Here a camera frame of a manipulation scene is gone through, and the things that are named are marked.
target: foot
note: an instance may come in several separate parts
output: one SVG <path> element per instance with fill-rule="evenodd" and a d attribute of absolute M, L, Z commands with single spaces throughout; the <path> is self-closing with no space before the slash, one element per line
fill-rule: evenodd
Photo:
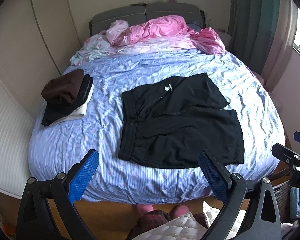
<path fill-rule="evenodd" d="M 178 205 L 175 207 L 175 210 L 173 211 L 172 219 L 175 219 L 177 217 L 181 217 L 184 214 L 189 213 L 189 208 L 185 205 Z"/>
<path fill-rule="evenodd" d="M 137 210 L 140 216 L 143 216 L 149 213 L 150 211 L 153 211 L 154 209 L 152 205 L 137 205 Z"/>

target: stack of clothes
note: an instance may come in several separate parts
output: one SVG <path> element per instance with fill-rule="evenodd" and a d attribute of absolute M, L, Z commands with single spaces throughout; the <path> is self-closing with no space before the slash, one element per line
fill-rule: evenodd
<path fill-rule="evenodd" d="M 85 75 L 82 69 L 50 80 L 41 92 L 47 101 L 41 124 L 49 126 L 83 118 L 92 92 L 93 78 Z"/>

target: metal bolt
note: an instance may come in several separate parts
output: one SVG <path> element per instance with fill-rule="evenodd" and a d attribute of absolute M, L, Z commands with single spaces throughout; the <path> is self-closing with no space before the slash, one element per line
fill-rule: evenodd
<path fill-rule="evenodd" d="M 28 179 L 28 183 L 29 184 L 32 184 L 32 183 L 34 183 L 35 182 L 35 178 L 33 178 L 33 177 L 31 177 L 30 179 Z"/>
<path fill-rule="evenodd" d="M 239 173 L 232 173 L 232 178 L 241 179 L 241 175 Z"/>
<path fill-rule="evenodd" d="M 64 179 L 65 178 L 65 174 L 63 172 L 58 173 L 57 175 L 57 179 Z"/>
<path fill-rule="evenodd" d="M 262 180 L 263 180 L 264 183 L 270 183 L 270 180 L 266 177 L 262 178 Z"/>

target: blue striped duvet cover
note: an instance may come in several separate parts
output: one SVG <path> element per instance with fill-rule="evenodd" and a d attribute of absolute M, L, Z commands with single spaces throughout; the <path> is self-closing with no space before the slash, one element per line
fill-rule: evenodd
<path fill-rule="evenodd" d="M 29 168 L 38 180 L 67 172 L 89 149 L 100 154 L 100 164 L 83 198 L 132 204 L 180 203 L 211 195 L 200 168 L 154 169 L 118 159 L 123 127 L 124 91 L 159 82 L 170 76 L 207 72 L 235 109 L 242 127 L 244 164 L 227 166 L 245 179 L 260 179 L 278 164 L 271 154 L 275 143 L 284 145 L 279 115 L 268 93 L 234 55 L 206 55 L 197 49 L 102 58 L 82 68 L 94 78 L 93 96 L 83 119 L 43 127 L 45 103 L 37 117 L 29 146 Z"/>

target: white folded towel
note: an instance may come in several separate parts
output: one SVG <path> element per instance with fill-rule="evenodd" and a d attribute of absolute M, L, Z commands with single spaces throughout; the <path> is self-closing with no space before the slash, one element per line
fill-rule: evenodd
<path fill-rule="evenodd" d="M 93 93 L 93 84 L 91 86 L 87 101 L 82 106 L 78 107 L 76 110 L 74 110 L 71 114 L 67 115 L 66 117 L 56 120 L 55 122 L 50 124 L 50 126 L 55 125 L 60 122 L 64 122 L 64 121 L 83 118 L 86 115 L 88 103 L 90 102 L 90 100 L 92 98 L 92 93 Z"/>

